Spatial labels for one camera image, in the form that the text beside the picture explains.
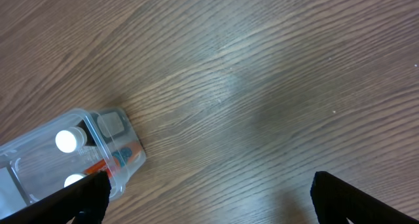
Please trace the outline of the orange bottle white cap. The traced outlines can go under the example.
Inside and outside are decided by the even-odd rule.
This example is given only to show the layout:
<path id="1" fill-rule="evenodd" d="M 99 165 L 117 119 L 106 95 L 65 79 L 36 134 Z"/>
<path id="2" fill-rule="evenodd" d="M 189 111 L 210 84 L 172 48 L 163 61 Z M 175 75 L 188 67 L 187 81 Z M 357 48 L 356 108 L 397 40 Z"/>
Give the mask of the orange bottle white cap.
<path id="1" fill-rule="evenodd" d="M 139 142 L 133 141 L 127 143 L 124 147 L 112 152 L 111 160 L 106 161 L 102 159 L 83 172 L 68 176 L 64 181 L 64 187 L 68 187 L 78 180 L 96 172 L 106 172 L 108 177 L 113 177 L 140 157 L 142 151 L 143 148 Z"/>

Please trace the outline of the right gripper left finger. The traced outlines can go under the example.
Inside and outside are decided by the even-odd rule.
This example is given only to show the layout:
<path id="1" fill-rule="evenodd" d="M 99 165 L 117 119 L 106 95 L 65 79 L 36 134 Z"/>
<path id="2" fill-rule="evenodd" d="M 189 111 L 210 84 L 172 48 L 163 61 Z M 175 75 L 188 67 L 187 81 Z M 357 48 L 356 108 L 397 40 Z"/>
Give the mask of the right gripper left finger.
<path id="1" fill-rule="evenodd" d="M 90 174 L 1 220 L 3 224 L 101 224 L 109 205 L 106 172 Z"/>

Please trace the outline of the black bottle white cap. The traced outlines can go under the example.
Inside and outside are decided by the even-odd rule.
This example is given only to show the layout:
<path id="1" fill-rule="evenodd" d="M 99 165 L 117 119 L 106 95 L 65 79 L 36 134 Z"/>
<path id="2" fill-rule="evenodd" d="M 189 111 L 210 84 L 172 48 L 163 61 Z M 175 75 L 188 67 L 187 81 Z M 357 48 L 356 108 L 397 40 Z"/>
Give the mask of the black bottle white cap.
<path id="1" fill-rule="evenodd" d="M 55 143 L 56 147 L 64 153 L 72 153 L 83 147 L 97 146 L 84 120 L 75 126 L 60 130 L 56 134 Z"/>

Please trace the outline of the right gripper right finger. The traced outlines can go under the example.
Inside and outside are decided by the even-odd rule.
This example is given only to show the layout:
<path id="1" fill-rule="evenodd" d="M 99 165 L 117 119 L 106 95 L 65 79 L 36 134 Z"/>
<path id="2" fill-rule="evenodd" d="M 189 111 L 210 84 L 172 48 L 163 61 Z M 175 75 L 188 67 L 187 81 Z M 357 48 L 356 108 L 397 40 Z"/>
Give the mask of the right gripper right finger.
<path id="1" fill-rule="evenodd" d="M 328 172 L 315 173 L 310 196 L 319 224 L 418 224 L 418 220 Z"/>

